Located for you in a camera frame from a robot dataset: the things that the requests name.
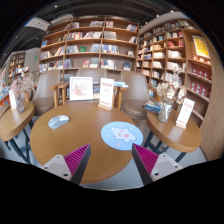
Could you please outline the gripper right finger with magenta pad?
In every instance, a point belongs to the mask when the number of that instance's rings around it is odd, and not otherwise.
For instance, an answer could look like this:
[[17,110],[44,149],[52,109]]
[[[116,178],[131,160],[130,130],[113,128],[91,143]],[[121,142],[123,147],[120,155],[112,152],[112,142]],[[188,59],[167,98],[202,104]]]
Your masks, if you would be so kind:
[[132,144],[132,155],[144,185],[182,169],[168,155],[158,155],[137,144]]

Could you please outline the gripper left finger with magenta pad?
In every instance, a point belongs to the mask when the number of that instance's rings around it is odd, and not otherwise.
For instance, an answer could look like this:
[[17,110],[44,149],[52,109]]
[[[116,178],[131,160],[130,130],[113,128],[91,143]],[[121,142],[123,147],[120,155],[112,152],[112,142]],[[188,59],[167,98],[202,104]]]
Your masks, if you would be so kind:
[[42,169],[79,185],[90,155],[91,146],[86,144],[65,156],[55,155]]

